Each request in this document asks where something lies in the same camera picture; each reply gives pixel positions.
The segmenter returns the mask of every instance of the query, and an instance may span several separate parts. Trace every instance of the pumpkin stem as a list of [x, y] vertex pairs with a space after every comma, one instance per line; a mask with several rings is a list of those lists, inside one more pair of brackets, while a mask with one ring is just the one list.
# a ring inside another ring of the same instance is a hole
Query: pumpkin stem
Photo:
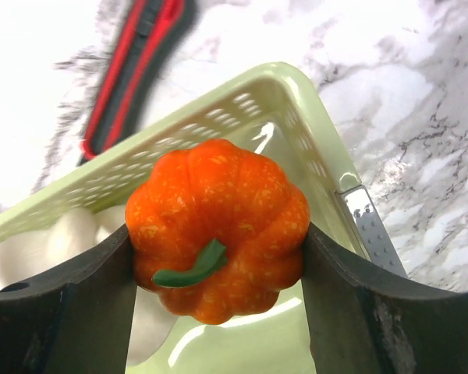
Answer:
[[153, 282], [157, 286], [167, 288], [194, 286], [227, 264], [226, 249], [221, 242], [213, 239], [201, 250], [192, 269], [187, 271], [158, 270], [153, 276]]

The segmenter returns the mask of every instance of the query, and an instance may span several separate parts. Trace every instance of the marble countertop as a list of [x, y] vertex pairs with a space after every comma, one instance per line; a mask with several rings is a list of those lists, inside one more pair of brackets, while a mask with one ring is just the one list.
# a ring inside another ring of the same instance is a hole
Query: marble countertop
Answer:
[[[0, 5], [0, 212], [75, 168], [125, 0]], [[409, 276], [468, 290], [468, 1], [198, 0], [150, 124], [263, 62], [302, 69]]]

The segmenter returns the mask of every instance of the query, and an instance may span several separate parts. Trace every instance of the red and black tool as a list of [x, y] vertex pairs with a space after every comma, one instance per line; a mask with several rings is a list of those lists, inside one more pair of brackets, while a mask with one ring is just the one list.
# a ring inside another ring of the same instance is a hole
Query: red and black tool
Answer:
[[80, 164], [135, 133], [153, 80], [196, 13], [194, 0], [135, 0], [90, 116]]

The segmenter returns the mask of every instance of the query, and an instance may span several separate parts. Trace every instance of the green basket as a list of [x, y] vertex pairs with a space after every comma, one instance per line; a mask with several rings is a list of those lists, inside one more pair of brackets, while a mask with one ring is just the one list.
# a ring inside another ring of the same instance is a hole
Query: green basket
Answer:
[[[0, 214], [0, 241], [47, 228], [74, 207], [98, 212], [122, 204], [162, 154], [218, 137], [277, 161], [308, 198], [311, 220], [369, 258], [340, 197], [360, 189], [360, 177], [312, 82], [281, 62], [228, 81]], [[264, 315], [236, 317], [224, 326], [180, 318], [160, 350], [127, 371], [313, 373], [308, 344], [299, 282]]]

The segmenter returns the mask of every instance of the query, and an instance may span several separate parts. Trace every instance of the toy vegetable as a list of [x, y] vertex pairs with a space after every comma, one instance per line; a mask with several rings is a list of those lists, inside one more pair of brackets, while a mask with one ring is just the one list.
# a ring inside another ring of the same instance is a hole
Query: toy vegetable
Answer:
[[126, 205], [136, 282], [206, 324], [266, 312], [302, 275], [309, 216], [265, 156], [224, 139], [174, 150]]

